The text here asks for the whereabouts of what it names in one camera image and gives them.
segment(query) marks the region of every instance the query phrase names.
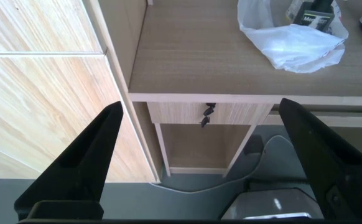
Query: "wood grain surface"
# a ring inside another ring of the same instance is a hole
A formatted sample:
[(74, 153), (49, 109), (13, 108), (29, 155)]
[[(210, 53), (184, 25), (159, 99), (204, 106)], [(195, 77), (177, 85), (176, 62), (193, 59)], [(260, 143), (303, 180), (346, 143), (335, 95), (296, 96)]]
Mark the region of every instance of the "wood grain surface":
[(102, 53), (81, 0), (0, 0), (0, 53)]
[(129, 85), (139, 36), (144, 21), (145, 0), (99, 0), (116, 57), (126, 85)]
[(0, 151), (0, 179), (35, 179), (40, 172)]
[[(225, 171), (228, 151), (236, 152), (249, 130), (249, 126), (237, 125), (210, 125), (204, 128), (196, 124), (158, 125), (164, 152), (169, 160), (169, 170), (176, 170), (176, 173), (182, 172), (182, 168), (187, 168), (187, 173), (212, 174), (219, 170)], [(233, 129), (239, 132), (236, 137), (226, 134), (234, 133)]]
[[(131, 22), (127, 13), (119, 12), (117, 15), (113, 15), (116, 10), (103, 10), (104, 7), (105, 9), (108, 9), (107, 7), (111, 4), (122, 6), (124, 2), (90, 0), (85, 1), (84, 3), (101, 44), (107, 46), (106, 56), (108, 57), (109, 66), (119, 90), (119, 96), (123, 102), (125, 116), (129, 118), (131, 125), (137, 134), (137, 139), (145, 152), (156, 182), (160, 182), (162, 159), (157, 137), (155, 133), (151, 133), (153, 124), (151, 123), (146, 106), (144, 107), (141, 104), (136, 104), (134, 107), (132, 101), (130, 100), (128, 83), (126, 81), (126, 77), (129, 77), (130, 74), (127, 74), (124, 67), (129, 66), (130, 64), (121, 64), (122, 59), (127, 59), (127, 57), (122, 54), (122, 51), (126, 51), (126, 55), (135, 54), (136, 47), (133, 48), (132, 44), (127, 44), (129, 43), (129, 40), (132, 39), (132, 35), (130, 32), (127, 32), (128, 29), (125, 26), (127, 23), (126, 21), (130, 22), (130, 26), (135, 23)], [(137, 9), (132, 12), (141, 13), (141, 10)]]
[[(261, 124), (273, 105), (217, 103), (210, 124)], [(153, 123), (198, 124), (209, 107), (206, 103), (148, 102)]]
[[(42, 172), (106, 105), (118, 100), (104, 55), (0, 58), (0, 152)], [(25, 177), (35, 174), (25, 170), (13, 176)], [(107, 181), (155, 181), (125, 116)]]
[(147, 94), (145, 101), (157, 101), (158, 95), (168, 94), (161, 99), (175, 101), (178, 96), (171, 94), (188, 93), (187, 100), (200, 101), (202, 95), (212, 100), (238, 95), (246, 103), (279, 103), (289, 96), (305, 104), (362, 105), (362, 31), (357, 22), (362, 1), (338, 3), (350, 32), (340, 64), (296, 74), (273, 68), (239, 30), (236, 0), (157, 0), (147, 8), (131, 96)]
[[(362, 128), (362, 113), (344, 112), (312, 112), (319, 120), (329, 127)], [(262, 123), (263, 125), (283, 125), (277, 111), (271, 111)]]

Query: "drawer handle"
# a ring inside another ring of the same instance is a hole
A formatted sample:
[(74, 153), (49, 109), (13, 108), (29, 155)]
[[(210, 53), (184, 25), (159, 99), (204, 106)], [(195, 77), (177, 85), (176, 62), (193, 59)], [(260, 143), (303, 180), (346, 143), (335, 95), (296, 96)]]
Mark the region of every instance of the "drawer handle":
[(204, 118), (203, 118), (202, 122), (200, 123), (202, 128), (204, 128), (206, 126), (206, 124), (210, 123), (209, 115), (211, 115), (214, 112), (216, 103), (206, 103), (206, 105), (209, 106), (209, 108), (207, 108), (205, 110), (205, 112), (203, 112)]

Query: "light wood laminate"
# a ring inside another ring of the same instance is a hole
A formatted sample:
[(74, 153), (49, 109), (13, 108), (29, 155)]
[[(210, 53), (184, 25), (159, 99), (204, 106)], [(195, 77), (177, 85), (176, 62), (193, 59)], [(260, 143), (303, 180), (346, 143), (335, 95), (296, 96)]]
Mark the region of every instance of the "light wood laminate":
[(136, 57), (139, 36), (144, 21), (145, 0), (99, 0), (103, 19), (112, 44), (116, 47), (116, 57), (126, 86), (129, 85), (132, 66)]
[[(104, 55), (0, 58), (0, 151), (42, 172), (115, 101), (118, 90)], [(155, 182), (127, 116), (107, 181)]]
[[(210, 125), (201, 128), (197, 124), (156, 124), (160, 126), (169, 170), (185, 170), (188, 173), (212, 174), (228, 167), (228, 151), (236, 152), (249, 131), (249, 126)], [(237, 129), (240, 134), (226, 134)]]
[[(148, 102), (153, 123), (198, 124), (206, 103), (154, 103)], [(210, 115), (210, 124), (261, 124), (273, 105), (217, 103)]]
[[(329, 127), (362, 128), (362, 113), (344, 112), (312, 112), (319, 120)], [(271, 111), (263, 125), (283, 125), (277, 111)]]
[(0, 0), (0, 53), (102, 53), (81, 0)]
[(0, 152), (0, 179), (35, 179), (40, 172)]
[(135, 101), (362, 106), (362, 1), (338, 1), (350, 36), (339, 65), (313, 74), (276, 70), (239, 30), (236, 0), (147, 7), (129, 91)]
[[(123, 103), (123, 110), (126, 114), (125, 116), (127, 116), (131, 121), (131, 125), (137, 134), (139, 143), (145, 152), (148, 163), (150, 164), (155, 179), (158, 182), (160, 181), (159, 174), (162, 167), (162, 159), (160, 156), (161, 153), (157, 138), (155, 134), (151, 133), (153, 124), (148, 124), (151, 122), (148, 115), (149, 112), (140, 104), (136, 104), (136, 107), (134, 108), (128, 93), (128, 81), (131, 76), (131, 69), (128, 70), (128, 73), (125, 68), (128, 66), (129, 68), (132, 67), (132, 64), (130, 63), (131, 61), (128, 60), (128, 58), (130, 58), (128, 55), (134, 54), (136, 48), (133, 48), (132, 43), (130, 44), (130, 40), (133, 40), (133, 36), (131, 32), (128, 31), (125, 24), (127, 24), (126, 21), (129, 22), (130, 26), (136, 25), (136, 23), (131, 22), (127, 13), (117, 12), (119, 9), (124, 9), (123, 7), (113, 8), (113, 11), (108, 10), (112, 4), (123, 5), (124, 2), (101, 0), (85, 1), (87, 13), (89, 14), (96, 29), (96, 33), (101, 40), (101, 44), (107, 46), (106, 55), (108, 57), (109, 66), (112, 70), (114, 80), (118, 86), (119, 96)], [(133, 12), (145, 13), (145, 11), (141, 10), (134, 10)]]

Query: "plastic bag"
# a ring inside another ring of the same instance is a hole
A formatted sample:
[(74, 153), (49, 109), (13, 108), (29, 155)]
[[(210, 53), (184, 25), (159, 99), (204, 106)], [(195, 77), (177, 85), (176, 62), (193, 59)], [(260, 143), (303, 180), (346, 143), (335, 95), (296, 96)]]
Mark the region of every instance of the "plastic bag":
[(332, 6), (336, 13), (330, 24), (332, 34), (296, 24), (275, 27), (272, 18), (285, 18), (285, 11), (272, 12), (271, 0), (239, 0), (239, 28), (276, 69), (311, 73), (338, 64), (345, 51), (348, 31), (335, 1)]

